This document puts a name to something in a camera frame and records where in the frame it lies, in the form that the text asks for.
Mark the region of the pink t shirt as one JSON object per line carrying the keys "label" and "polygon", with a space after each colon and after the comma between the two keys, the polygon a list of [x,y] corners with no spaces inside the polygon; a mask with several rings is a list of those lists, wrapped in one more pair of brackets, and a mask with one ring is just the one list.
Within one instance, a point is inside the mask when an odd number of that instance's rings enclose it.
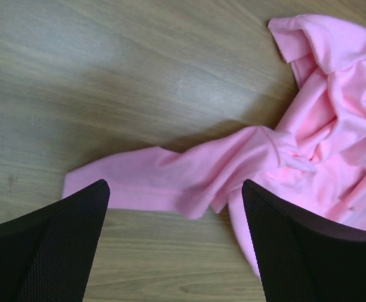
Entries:
{"label": "pink t shirt", "polygon": [[160,147],[111,155],[68,173],[63,197],[105,180],[111,209],[228,208],[242,251],[258,265],[241,188],[250,179],[317,215],[366,230],[366,28],[330,16],[268,24],[299,92],[275,129],[249,126],[180,154]]}

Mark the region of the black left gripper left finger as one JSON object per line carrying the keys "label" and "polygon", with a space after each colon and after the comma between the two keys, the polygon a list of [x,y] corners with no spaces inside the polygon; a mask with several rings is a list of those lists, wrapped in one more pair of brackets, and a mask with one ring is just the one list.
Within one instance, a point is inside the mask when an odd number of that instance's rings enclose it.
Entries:
{"label": "black left gripper left finger", "polygon": [[0,224],[0,301],[82,301],[110,188],[99,180]]}

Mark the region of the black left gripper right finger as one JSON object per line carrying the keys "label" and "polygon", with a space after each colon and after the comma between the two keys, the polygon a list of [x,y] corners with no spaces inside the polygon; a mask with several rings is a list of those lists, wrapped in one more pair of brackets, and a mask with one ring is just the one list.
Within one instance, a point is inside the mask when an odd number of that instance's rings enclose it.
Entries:
{"label": "black left gripper right finger", "polygon": [[366,231],[247,180],[244,210],[267,301],[366,301]]}

